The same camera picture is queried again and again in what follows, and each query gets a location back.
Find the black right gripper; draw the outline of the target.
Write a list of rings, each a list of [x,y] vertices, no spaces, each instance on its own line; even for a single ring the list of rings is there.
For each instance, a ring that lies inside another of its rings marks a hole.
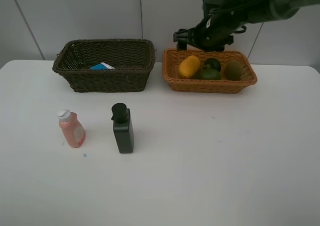
[[[234,43],[233,33],[247,23],[247,15],[242,12],[216,14],[195,28],[179,29],[173,34],[177,50],[187,50],[188,46],[203,51],[225,50],[225,46]]]

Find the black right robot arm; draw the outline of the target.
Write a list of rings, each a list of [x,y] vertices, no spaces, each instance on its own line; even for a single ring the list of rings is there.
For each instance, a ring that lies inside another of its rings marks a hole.
[[[245,33],[247,24],[292,18],[300,8],[318,5],[320,0],[202,0],[203,19],[191,29],[173,35],[176,47],[192,46],[205,52],[224,51],[235,34]]]

